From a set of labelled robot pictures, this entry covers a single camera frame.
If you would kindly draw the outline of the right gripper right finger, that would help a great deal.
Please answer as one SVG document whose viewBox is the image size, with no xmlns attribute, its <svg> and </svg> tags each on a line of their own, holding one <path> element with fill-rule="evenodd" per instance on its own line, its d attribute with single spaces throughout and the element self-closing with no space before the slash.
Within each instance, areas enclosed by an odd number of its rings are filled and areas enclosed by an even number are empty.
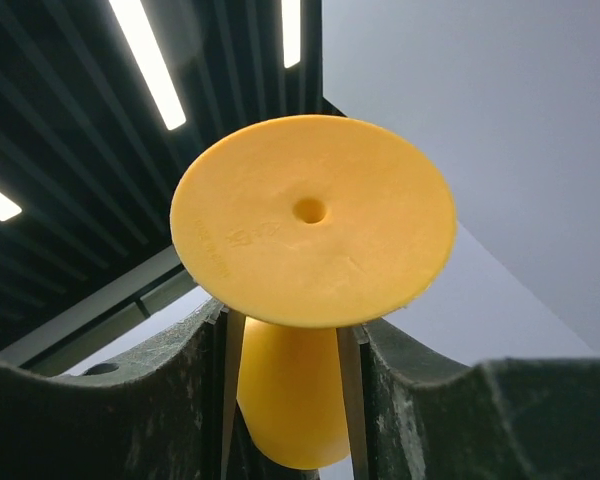
<svg viewBox="0 0 600 480">
<path fill-rule="evenodd" d="M 365 327 L 375 479 L 600 479 L 600 358 L 466 366 L 384 320 Z"/>
</svg>

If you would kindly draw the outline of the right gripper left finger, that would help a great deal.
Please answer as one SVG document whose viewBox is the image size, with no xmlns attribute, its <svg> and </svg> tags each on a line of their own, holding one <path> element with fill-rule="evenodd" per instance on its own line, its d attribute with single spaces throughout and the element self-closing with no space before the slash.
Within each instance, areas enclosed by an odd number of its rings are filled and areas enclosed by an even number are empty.
<svg viewBox="0 0 600 480">
<path fill-rule="evenodd" d="M 216 479 L 221 398 L 207 301 L 85 374 L 0 360 L 0 479 Z"/>
</svg>

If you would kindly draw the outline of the orange plastic wine glass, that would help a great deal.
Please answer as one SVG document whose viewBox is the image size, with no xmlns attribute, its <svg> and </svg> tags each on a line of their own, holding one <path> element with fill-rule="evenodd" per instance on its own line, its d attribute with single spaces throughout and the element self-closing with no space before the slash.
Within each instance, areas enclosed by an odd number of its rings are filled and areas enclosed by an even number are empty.
<svg viewBox="0 0 600 480">
<path fill-rule="evenodd" d="M 313 470 L 349 455 L 337 332 L 422 294 L 456 230 L 436 166 L 352 118 L 263 121 L 191 164 L 171 202 L 172 242 L 193 279 L 245 318 L 237 402 L 266 457 Z"/>
</svg>

